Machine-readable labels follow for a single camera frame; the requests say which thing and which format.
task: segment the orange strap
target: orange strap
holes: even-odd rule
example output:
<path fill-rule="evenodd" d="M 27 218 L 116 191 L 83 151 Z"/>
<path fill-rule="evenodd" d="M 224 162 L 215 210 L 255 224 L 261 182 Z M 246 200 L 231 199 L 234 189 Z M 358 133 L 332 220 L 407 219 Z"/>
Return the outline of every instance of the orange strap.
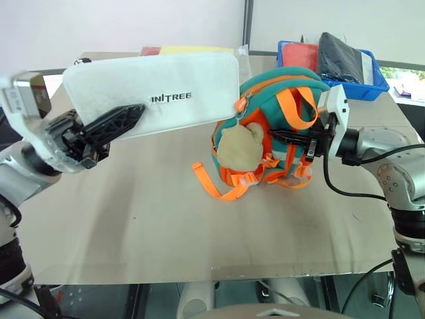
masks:
<path fill-rule="evenodd" d="M 303 188 L 305 186 L 307 186 L 311 181 L 311 176 L 307 177 L 307 181 L 300 183 L 300 184 L 295 184 L 295 185 L 290 185 L 288 183 L 286 183 L 284 180 L 282 179 L 276 179 L 274 181 L 271 181 L 270 183 L 272 184 L 278 184 L 278 185 L 282 185 L 288 188 L 292 188 L 292 189 L 300 189 Z"/>
<path fill-rule="evenodd" d="M 194 163 L 192 165 L 192 169 L 198 177 L 198 180 L 200 181 L 201 185 L 207 191 L 207 193 L 213 197 L 221 199 L 222 201 L 234 201 L 235 199 L 244 195 L 251 185 L 255 185 L 258 183 L 253 173 L 247 173 L 244 175 L 232 175 L 232 180 L 235 187 L 233 187 L 224 195 L 221 195 L 217 188 L 214 186 L 214 183 L 211 181 L 211 178 L 208 176 L 208 173 L 202 163 Z"/>
<path fill-rule="evenodd" d="M 296 88 L 298 92 L 301 94 L 303 99 L 307 101 L 307 103 L 314 110 L 314 118 L 310 122 L 306 122 L 300 118 L 297 111 L 297 103 L 292 96 L 292 93 L 289 88 L 280 91 L 276 94 L 276 98 L 278 99 L 280 109 L 285 116 L 285 119 L 288 121 L 288 124 L 297 130 L 304 130 L 306 128 L 311 127 L 314 122 L 317 120 L 317 106 L 313 97 L 313 93 L 308 87 L 299 87 Z"/>

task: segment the teddy bear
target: teddy bear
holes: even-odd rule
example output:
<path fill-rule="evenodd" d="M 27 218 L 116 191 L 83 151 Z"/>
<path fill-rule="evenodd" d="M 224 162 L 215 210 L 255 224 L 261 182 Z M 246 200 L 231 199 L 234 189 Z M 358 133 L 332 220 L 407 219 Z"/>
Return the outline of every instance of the teddy bear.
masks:
<path fill-rule="evenodd" d="M 217 148 L 219 164 L 234 171 L 254 171 L 263 156 L 263 137 L 258 123 L 223 129 Z"/>

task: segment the black cable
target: black cable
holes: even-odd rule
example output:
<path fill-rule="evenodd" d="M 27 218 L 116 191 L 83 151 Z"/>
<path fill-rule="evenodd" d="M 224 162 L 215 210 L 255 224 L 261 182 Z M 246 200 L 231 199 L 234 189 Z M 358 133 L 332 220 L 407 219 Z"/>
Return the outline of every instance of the black cable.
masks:
<path fill-rule="evenodd" d="M 392 319 L 394 316 L 394 303 L 396 298 L 397 286 L 394 284 L 394 291 L 392 292 L 392 298 L 390 301 L 390 312 L 388 313 L 388 319 Z"/>
<path fill-rule="evenodd" d="M 264 288 L 267 288 L 269 292 L 273 292 L 274 294 L 277 294 L 279 297 L 282 297 L 283 299 L 285 299 L 286 301 L 288 301 L 290 304 L 295 304 L 295 302 L 291 298 L 289 298 L 288 296 L 285 296 L 284 294 L 282 294 L 281 292 L 278 292 L 277 290 L 274 290 L 271 286 L 269 286 L 268 284 L 266 284 L 263 280 L 257 280 L 257 281 Z"/>
<path fill-rule="evenodd" d="M 360 164 L 368 164 L 368 163 L 372 163 L 373 161 L 379 161 L 393 154 L 397 154 L 397 153 L 408 151 L 408 150 L 413 150 L 415 148 L 425 148 L 425 144 L 414 144 L 414 145 L 403 146 L 402 148 L 396 148 L 395 150 L 389 151 L 379 156 L 375 156 L 374 158 L 364 159 L 360 162 Z"/>
<path fill-rule="evenodd" d="M 39 314 L 45 319 L 57 319 L 52 314 L 49 314 L 46 310 L 41 308 L 38 304 L 35 304 L 34 302 L 28 299 L 25 299 L 19 296 L 18 294 L 14 294 L 13 292 L 0 288 L 0 296 L 3 296 L 9 300 L 15 301 L 19 304 L 22 304 L 23 306 L 26 306 L 27 308 L 31 309 L 33 312 L 36 312 L 37 314 Z"/>
<path fill-rule="evenodd" d="M 327 186 L 332 189 L 334 192 L 349 196 L 349 197 L 370 197 L 375 199 L 380 199 L 381 201 L 386 201 L 385 197 L 379 196 L 379 195 L 373 195 L 373 194 L 366 194 L 366 193 L 348 193 L 346 191 L 341 191 L 340 189 L 337 189 L 332 183 L 329 178 L 329 145 L 330 145 L 330 138 L 325 139 L 325 150 L 323 155 L 323 174 L 325 176 L 325 181 Z"/>
<path fill-rule="evenodd" d="M 373 272 L 375 272 L 376 270 L 378 270 L 378 269 L 380 269 L 380 268 L 382 268 L 383 266 L 386 266 L 386 265 L 388 265 L 388 264 L 390 264 L 390 263 L 392 263 L 392 259 L 389 259 L 389 260 L 387 260 L 387 261 L 385 261 L 385 262 L 383 262 L 383 263 L 381 263 L 381 264 L 379 264 L 379 265 L 377 265 L 377 266 L 375 266 L 375 267 L 373 267 L 370 271 L 368 271 L 368 272 L 366 272 L 356 283 L 355 283 L 355 285 L 352 287 L 352 289 L 351 289 L 351 291 L 350 291 L 350 293 L 348 294 L 348 297 L 347 297 L 347 299 L 346 299 L 346 301 L 344 302 L 344 306 L 343 306 L 343 309 L 342 309 L 342 311 L 341 311 L 341 313 L 342 314 L 344 314 L 345 313 L 345 311 L 346 311 L 346 309 L 347 309 L 347 306 L 348 306 L 348 303 L 349 303 L 349 301 L 351 300 L 351 297 L 353 296 L 353 293 L 354 293 L 354 291 L 357 289 L 357 287 L 363 282 L 363 281 L 365 281 L 365 279 L 368 277 L 368 276 L 370 276 Z"/>
<path fill-rule="evenodd" d="M 11 223 L 11 227 L 16 227 L 22 220 L 21 212 L 18 207 L 16 207 L 11 201 L 9 201 L 6 197 L 0 194 L 0 202 L 2 202 L 6 207 L 8 207 L 12 214 L 15 216 L 15 220 Z"/>

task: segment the plastic buckle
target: plastic buckle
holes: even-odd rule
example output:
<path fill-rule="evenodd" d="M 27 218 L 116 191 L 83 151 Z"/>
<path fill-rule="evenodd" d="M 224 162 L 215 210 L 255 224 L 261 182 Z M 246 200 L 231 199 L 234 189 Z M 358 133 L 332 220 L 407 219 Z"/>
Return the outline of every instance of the plastic buckle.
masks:
<path fill-rule="evenodd" d="M 243 175 L 239 179 L 239 182 L 243 186 L 248 186 L 248 187 L 258 184 L 257 177 L 255 177 L 254 173 L 252 173 L 251 171 L 249 171 L 248 173 L 246 173 L 245 175 Z"/>

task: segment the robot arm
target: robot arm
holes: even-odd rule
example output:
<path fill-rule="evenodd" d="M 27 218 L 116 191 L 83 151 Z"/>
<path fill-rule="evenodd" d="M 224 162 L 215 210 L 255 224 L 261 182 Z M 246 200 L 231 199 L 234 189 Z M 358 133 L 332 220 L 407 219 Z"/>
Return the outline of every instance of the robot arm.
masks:
<path fill-rule="evenodd" d="M 0 288 L 19 294 L 33 284 L 16 227 L 22 202 L 55 184 L 61 173 L 94 167 L 109 154 L 110 142 L 132 129 L 142 104 L 120 106 L 84 126 L 75 110 L 47 120 L 43 76 L 24 72 L 0 79 L 0 103 L 22 141 L 0 152 Z M 0 304 L 7 299 L 0 296 Z"/>
<path fill-rule="evenodd" d="M 394 221 L 394 237 L 399 246 L 392 252 L 397 283 L 403 292 L 416 296 L 425 317 L 424 145 L 409 146 L 408 140 L 394 130 L 347 129 L 349 107 L 342 86 L 324 92 L 318 109 L 321 121 L 317 121 L 308 138 L 287 130 L 270 133 L 285 143 L 304 145 L 306 158 L 325 155 L 327 161 L 340 157 L 343 164 L 361 165 L 374 175 L 384 197 L 343 195 L 368 195 L 388 203 Z"/>

